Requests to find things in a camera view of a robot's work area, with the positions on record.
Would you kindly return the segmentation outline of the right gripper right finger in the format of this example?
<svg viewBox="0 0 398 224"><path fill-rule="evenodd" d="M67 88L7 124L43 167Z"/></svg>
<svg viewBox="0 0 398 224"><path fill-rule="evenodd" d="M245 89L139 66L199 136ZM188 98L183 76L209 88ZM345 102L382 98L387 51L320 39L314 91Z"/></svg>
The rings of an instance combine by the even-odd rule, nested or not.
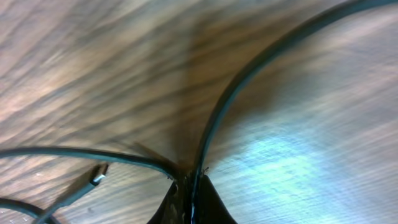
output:
<svg viewBox="0 0 398 224"><path fill-rule="evenodd" d="M203 175L199 181L194 202L194 223L237 224L207 175Z"/></svg>

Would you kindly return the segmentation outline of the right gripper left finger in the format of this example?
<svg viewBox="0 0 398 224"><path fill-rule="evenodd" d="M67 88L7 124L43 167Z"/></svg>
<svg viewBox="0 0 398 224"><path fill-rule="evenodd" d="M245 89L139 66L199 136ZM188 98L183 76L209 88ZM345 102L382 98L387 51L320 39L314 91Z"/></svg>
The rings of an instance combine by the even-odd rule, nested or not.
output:
<svg viewBox="0 0 398 224"><path fill-rule="evenodd" d="M185 194L185 186L177 181L173 182L147 224L184 224L187 199Z"/></svg>

